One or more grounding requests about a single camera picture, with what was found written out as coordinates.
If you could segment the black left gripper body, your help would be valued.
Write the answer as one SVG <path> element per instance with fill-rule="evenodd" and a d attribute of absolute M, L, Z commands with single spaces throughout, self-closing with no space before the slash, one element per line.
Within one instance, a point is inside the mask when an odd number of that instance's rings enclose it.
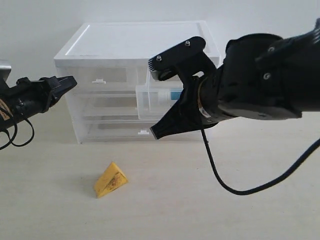
<path fill-rule="evenodd" d="M 54 105 L 53 77 L 42 77 L 31 81 L 27 77 L 17 80 L 16 85 L 4 88 L 4 101 L 13 117 L 29 118 L 38 113 L 45 113 Z"/>

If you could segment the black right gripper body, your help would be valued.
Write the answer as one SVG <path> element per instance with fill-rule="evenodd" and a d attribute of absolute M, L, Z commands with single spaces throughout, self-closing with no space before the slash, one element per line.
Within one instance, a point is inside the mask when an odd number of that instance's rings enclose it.
<path fill-rule="evenodd" d="M 179 99 L 179 115 L 183 130 L 200 130 L 216 126 L 217 122 L 208 121 L 200 108 L 199 87 L 201 80 L 198 76 L 187 76 L 181 78 L 183 91 Z"/>

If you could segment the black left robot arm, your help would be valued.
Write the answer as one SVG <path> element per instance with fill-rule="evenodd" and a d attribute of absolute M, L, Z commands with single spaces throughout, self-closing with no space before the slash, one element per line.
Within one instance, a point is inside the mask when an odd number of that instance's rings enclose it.
<path fill-rule="evenodd" d="M 0 83 L 0 129 L 8 129 L 37 114 L 47 112 L 63 95 L 77 85 L 73 76 L 22 77 L 9 87 Z"/>

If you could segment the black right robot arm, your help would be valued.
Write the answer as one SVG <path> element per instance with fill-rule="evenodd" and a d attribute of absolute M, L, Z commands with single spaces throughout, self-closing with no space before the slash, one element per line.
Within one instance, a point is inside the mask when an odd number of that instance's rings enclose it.
<path fill-rule="evenodd" d="M 155 123 L 155 139 L 209 129 L 235 118 L 300 119 L 320 109 L 320 24 L 283 38 L 251 33 L 230 40 L 220 66 L 193 36 L 148 61 L 153 79 L 178 77 L 182 92 Z"/>

